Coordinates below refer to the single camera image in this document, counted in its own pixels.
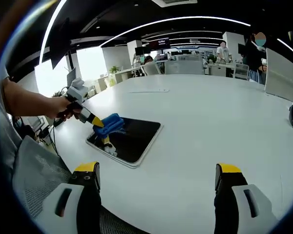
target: potted plant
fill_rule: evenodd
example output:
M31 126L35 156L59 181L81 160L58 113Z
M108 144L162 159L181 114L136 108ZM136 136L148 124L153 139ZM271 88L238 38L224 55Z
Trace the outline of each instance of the potted plant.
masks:
M207 58L207 62L208 62L208 63L209 63L209 60L210 60L210 59L213 61L213 63L215 63L216 60L217 60L216 56L214 56L214 55L210 55L210 56L208 56L208 58Z
M116 66L112 66L111 69L110 69L109 71L110 71L110 73L114 74L114 73L118 72L119 69L118 69L118 67L116 67Z
M57 91L56 93L54 93L52 97L55 98L55 97L61 97L61 96L62 96L61 92Z

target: ceiling light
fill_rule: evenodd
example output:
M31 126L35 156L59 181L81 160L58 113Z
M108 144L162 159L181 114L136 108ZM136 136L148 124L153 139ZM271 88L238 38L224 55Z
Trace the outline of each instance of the ceiling light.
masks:
M223 34L222 32L217 32L217 31L202 31L202 30L199 30L199 31L180 31L180 32L172 32L172 33L164 33L164 34L159 34L159 35L156 35L156 36L151 36L151 37L148 37L148 38L145 38L145 39L150 39L150 38L155 38L155 37L160 37L160 36L166 36L166 35L170 35L170 34L177 34L177 33L221 33Z
M173 38L173 39L169 39L169 40L182 40L182 39L210 39L210 40L223 40L220 38Z
M279 38L277 38L277 40L279 42L281 42L282 44L284 44L286 47L288 47L293 52L293 49L288 44L286 44L284 41L280 40Z
M41 50L40 50L40 57L39 57L39 64L42 64L42 58L43 58L43 52L44 52L44 48L45 45L47 44L47 40L51 31L51 28L54 24L55 19L57 18L60 10L62 9L62 7L64 6L64 4L66 3L67 0L61 0L59 5L57 6L57 8L55 8L55 11L53 12L53 15L50 19L50 22L47 26L47 30L45 31L43 40L42 40L42 45L41 45Z
M191 44L191 45L196 45L196 44L199 44L199 45L202 45L202 44L204 44L204 45L218 45L216 43L198 43L198 42L178 43L178 44L170 44L170 45L189 45L189 44Z
M156 40L165 40L165 39L169 39L169 38L160 38L160 39L155 39L155 40L149 40L148 42L150 42L150 41L156 41Z
M233 23L239 23L239 24L243 24L245 26L248 26L250 27L251 25L248 24L248 23L244 23L244 22L241 22L241 21L237 21L237 20L234 20L234 19L227 19L227 18L222 18L222 17L214 17L214 16L183 16L183 17L176 17L176 18L170 18L170 19L162 19L162 20L158 20L158 21L155 21L155 22L151 22L151 23L146 23L146 24L143 24L143 25L140 25L138 27L135 27L135 28L132 28L128 31L125 31L123 33L120 33L119 35L111 38L110 40L107 40L106 42L102 43L100 46L103 46L107 43L109 43L110 41L126 34L126 33L129 33L129 32L132 32L136 29L139 29L139 28L143 28L143 27L146 27L146 26L150 26L150 25L153 25L153 24L157 24L157 23L162 23L162 22L167 22L167 21L172 21L172 20L187 20L187 19L213 19L213 20L224 20L224 21L230 21L230 22L233 22Z

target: white table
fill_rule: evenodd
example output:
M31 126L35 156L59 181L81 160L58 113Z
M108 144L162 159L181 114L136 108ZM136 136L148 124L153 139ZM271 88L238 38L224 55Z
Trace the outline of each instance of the white table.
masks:
M209 68L209 74L211 74L211 75L215 75L211 71L212 68L223 68L224 69L224 77L226 76L226 69L227 68L233 69L233 78L235 78L235 70L236 70L235 64L232 64L232 63L230 63L230 64L213 63L213 64L208 64L208 68Z
M156 63L160 63L160 62L167 62L169 60L159 60L159 61L155 61Z
M129 93L142 88L168 93ZM69 119L55 130L68 168L98 161L102 204L153 234L213 233L215 167L239 167L281 218L293 203L293 129L284 99L264 86L204 75L132 78L85 102L100 118L112 113L164 125L140 167L130 169L85 142L89 123Z

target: computer monitor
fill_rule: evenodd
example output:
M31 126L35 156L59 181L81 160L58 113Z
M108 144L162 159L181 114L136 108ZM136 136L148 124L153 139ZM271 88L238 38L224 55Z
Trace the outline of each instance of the computer monitor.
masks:
M246 47L245 47L245 45L238 44L238 53L240 55L245 55L245 53L246 53Z
M170 49L170 42L169 42L168 38L154 40L154 41L149 42L149 47L150 47L151 51Z
M190 55L191 54L191 51L189 51L189 50L182 50L181 53L182 54L186 54L186 55Z
M144 54L150 54L151 53L151 48L149 47L149 45L146 45L143 47L143 53Z
M49 47L53 69L70 50L69 35L69 18L65 20L59 29L55 29L55 31L51 33Z
M136 47L135 51L136 51L136 56L144 55L143 47Z
M171 52L171 55L174 56L174 55L181 55L182 53L180 53L179 51L172 51Z
M76 79L76 68L74 68L70 73L67 74L67 86L71 86L73 80Z

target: window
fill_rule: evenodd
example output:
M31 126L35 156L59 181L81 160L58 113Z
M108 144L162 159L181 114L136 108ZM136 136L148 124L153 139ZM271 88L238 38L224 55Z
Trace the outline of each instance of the window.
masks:
M107 73L102 48L91 47L77 51L77 58L83 80L97 80Z
M156 56L157 56L157 51L151 51L151 57L155 59Z
M54 93L67 86L68 66L66 57L63 57L52 70L51 60L35 67L35 76L39 93L52 97Z

